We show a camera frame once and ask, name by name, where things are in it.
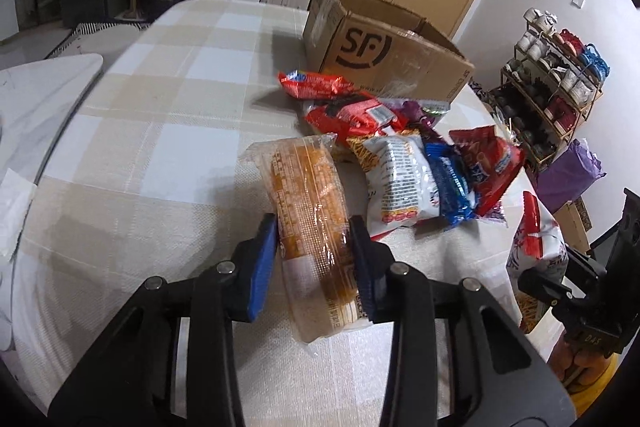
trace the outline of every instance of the power outlet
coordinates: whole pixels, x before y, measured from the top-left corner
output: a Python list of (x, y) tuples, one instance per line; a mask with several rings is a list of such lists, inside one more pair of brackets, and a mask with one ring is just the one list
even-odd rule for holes
[(584, 6), (584, 0), (572, 0), (571, 4), (575, 7), (582, 8), (582, 6)]

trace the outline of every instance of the bread loaf package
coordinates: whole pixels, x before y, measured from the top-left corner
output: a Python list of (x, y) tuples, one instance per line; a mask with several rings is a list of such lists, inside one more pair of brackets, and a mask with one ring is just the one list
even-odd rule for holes
[(305, 343), (368, 324), (353, 278), (344, 192), (329, 151), (334, 140), (254, 143), (245, 153), (276, 207), (289, 309)]

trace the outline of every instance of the nutrition label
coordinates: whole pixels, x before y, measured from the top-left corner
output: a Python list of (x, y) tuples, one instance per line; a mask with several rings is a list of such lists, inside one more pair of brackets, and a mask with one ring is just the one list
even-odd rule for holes
[(385, 173), (382, 213), (402, 214), (411, 210), (417, 211), (417, 186), (420, 180), (411, 146), (404, 140), (389, 140), (380, 158), (380, 166)]

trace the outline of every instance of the blue snack package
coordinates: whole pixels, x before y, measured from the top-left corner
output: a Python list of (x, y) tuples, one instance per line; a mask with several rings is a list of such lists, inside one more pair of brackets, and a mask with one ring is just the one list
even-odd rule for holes
[(438, 186), (440, 215), (452, 227), (474, 219), (476, 214), (469, 201), (472, 189), (463, 174), (464, 164), (458, 152), (447, 143), (427, 143), (424, 151)]

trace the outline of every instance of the table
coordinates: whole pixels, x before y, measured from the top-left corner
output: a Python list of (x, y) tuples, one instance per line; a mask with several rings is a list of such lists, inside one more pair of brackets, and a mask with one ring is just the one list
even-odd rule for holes
[[(285, 7), (183, 2), (119, 58), (83, 103), (44, 172), (17, 258), (15, 342), (45, 405), (146, 277), (180, 280), (228, 258), (271, 210), (257, 169), (238, 156), (253, 142), (310, 132), (276, 80), (278, 70), (304, 67), (305, 20), (306, 12)], [(488, 123), (465, 86), (438, 130)], [(366, 191), (364, 175), (355, 167), (340, 170), (348, 178), (348, 206), (357, 211), (366, 201), (359, 192)], [(517, 320), (504, 264), (523, 190), (531, 187), (521, 172), (503, 199), (509, 228), (471, 222), (447, 232), (401, 229), (385, 242), (396, 259), (428, 277), (478, 278)], [(248, 425), (377, 423), (390, 325), (296, 343), (276, 263), (265, 310), (234, 331)], [(444, 347), (444, 335), (438, 345)], [(184, 368), (178, 370), (180, 412)], [(447, 378), (443, 369), (441, 413)]]

